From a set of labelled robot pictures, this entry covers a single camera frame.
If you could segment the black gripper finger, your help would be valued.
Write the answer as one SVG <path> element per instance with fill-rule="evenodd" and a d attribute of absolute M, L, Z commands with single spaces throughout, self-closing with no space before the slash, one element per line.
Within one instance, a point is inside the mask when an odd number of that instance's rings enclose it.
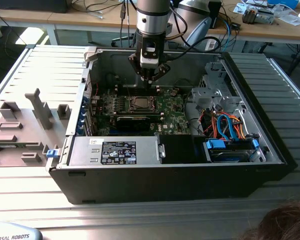
<path fill-rule="evenodd" d="M 142 68 L 140 65 L 140 61 L 137 58 L 136 54 L 133 53 L 128 57 L 128 61 L 130 62 L 132 68 L 134 69 L 135 73 L 140 76 L 141 80 L 143 81 L 144 88 L 148 88 L 148 80 L 146 78 L 147 70 Z"/>
<path fill-rule="evenodd" d="M 166 64 L 162 63 L 158 66 L 158 71 L 155 73 L 154 69 L 150 69 L 147 73 L 147 88 L 149 89 L 152 86 L 153 82 L 156 82 L 161 77 L 166 75 L 171 70 L 171 67 Z"/>

